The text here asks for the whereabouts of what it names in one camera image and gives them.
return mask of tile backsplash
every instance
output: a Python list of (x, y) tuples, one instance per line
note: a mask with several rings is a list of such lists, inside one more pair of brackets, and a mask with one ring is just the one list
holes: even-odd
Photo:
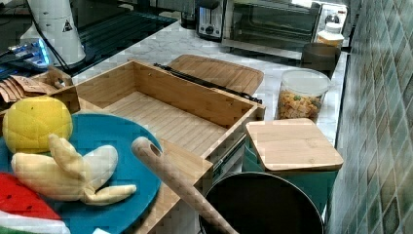
[(327, 233), (413, 233), (413, 1), (361, 2)]

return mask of plush banana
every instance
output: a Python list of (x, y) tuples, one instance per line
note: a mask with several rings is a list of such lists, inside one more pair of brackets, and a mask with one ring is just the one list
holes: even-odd
[(95, 206), (119, 202), (136, 191), (135, 185), (97, 191), (113, 175), (118, 163), (113, 146), (100, 146), (82, 157), (65, 138), (49, 135), (49, 147), (53, 157), (25, 153), (13, 156), (16, 177), (32, 190), (58, 201), (81, 200)]

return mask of toaster oven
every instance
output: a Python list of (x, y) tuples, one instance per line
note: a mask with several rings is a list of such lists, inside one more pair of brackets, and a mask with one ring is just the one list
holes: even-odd
[(300, 59), (328, 21), (343, 26), (345, 5), (298, 0), (227, 0), (222, 45)]

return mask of blue plate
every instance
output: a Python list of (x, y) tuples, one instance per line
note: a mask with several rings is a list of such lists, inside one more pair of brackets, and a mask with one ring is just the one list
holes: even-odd
[[(109, 233), (121, 233), (148, 208), (155, 198), (161, 181), (147, 169), (131, 152), (131, 143), (137, 137), (147, 137), (156, 146), (159, 142), (146, 129), (135, 122), (104, 114), (74, 114), (73, 134), (70, 142), (77, 151), (86, 153), (101, 145), (112, 145), (118, 151), (118, 166), (113, 176), (102, 187), (108, 185), (135, 184), (137, 191), (124, 201), (95, 207), (82, 202), (45, 201), (69, 227), (72, 234), (93, 233), (100, 228)], [(0, 171), (12, 172), (12, 153), (0, 138)]]

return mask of bamboo lid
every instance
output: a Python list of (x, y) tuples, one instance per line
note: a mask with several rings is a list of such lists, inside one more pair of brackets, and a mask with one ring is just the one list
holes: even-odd
[(337, 171), (343, 159), (309, 119), (249, 122), (247, 133), (267, 172)]

